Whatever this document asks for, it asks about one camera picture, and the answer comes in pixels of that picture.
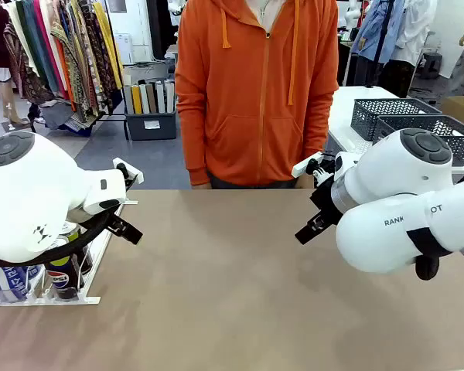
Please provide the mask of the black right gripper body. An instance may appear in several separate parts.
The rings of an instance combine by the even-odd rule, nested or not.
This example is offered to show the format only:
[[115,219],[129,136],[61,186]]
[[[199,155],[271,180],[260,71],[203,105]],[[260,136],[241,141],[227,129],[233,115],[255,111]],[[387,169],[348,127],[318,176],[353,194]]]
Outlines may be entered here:
[[325,182],[317,185],[310,196],[311,201],[319,210],[310,221],[313,228],[328,228],[337,225],[343,216],[332,200],[331,188],[333,183],[333,178],[328,178]]

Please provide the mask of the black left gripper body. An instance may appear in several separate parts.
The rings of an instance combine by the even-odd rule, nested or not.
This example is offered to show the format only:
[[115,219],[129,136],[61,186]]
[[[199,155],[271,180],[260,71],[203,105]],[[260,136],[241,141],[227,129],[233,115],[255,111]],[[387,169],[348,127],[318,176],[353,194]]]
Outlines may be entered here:
[[115,213],[110,213],[107,219],[107,230],[114,235],[123,235],[127,229],[127,223]]

